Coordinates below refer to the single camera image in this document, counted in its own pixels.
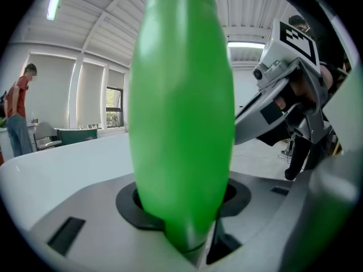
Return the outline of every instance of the black slot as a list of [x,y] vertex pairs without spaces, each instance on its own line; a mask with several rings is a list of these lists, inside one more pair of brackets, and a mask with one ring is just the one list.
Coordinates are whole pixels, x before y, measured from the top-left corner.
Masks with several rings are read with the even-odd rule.
[[85,220],[69,217],[48,241],[48,245],[65,256],[79,234]]
[[287,196],[289,193],[288,188],[283,188],[282,186],[275,186],[273,189],[271,189],[273,193],[282,194],[283,196]]

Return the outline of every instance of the person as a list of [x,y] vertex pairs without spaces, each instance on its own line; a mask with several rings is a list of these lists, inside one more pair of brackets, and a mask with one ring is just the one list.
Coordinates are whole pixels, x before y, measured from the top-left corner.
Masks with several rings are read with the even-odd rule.
[[[320,65],[320,72],[328,92],[334,93],[337,88],[339,73],[338,67],[343,65],[344,50],[340,44],[328,17],[315,0],[287,0],[296,10],[302,14],[294,15],[289,18],[289,24],[295,26],[305,34],[314,39],[318,50],[320,61],[326,65]],[[314,104],[313,92],[303,76],[297,76],[290,81],[282,96],[278,96],[275,103],[284,110],[293,103],[293,100],[302,100],[307,104]],[[326,145],[329,137],[325,136],[319,143],[312,144],[302,137],[296,136],[295,148],[290,167],[285,171],[285,178],[293,180],[300,173],[303,162],[310,152],[305,165],[305,170],[313,169],[326,156]]]
[[11,86],[5,100],[6,127],[14,157],[32,152],[32,143],[28,132],[25,116],[25,94],[28,83],[37,76],[36,66],[32,63],[26,66],[24,74]]

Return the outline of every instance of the white chair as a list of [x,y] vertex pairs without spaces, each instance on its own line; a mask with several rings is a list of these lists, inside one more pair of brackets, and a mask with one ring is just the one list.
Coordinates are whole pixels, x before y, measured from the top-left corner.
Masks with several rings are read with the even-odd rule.
[[57,131],[48,122],[40,122],[34,132],[34,142],[37,151],[56,147],[62,144],[62,141],[60,140],[52,141],[52,137],[57,137]]

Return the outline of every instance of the jeans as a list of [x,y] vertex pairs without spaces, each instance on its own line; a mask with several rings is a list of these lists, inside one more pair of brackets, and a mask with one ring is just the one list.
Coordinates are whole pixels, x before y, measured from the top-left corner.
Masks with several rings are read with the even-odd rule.
[[7,119],[6,127],[14,157],[33,152],[25,118],[15,114]]

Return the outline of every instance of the white table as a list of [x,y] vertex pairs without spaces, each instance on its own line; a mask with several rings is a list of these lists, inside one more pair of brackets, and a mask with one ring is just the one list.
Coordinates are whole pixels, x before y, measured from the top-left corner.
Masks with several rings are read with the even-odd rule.
[[[35,142],[34,142],[34,132],[38,123],[29,123],[28,124],[28,132],[30,136],[30,140],[32,142],[33,152],[36,152]],[[7,133],[7,128],[0,128],[0,148],[2,157],[4,162],[8,161],[11,158],[14,158],[14,154],[12,153],[11,143],[9,134]]]

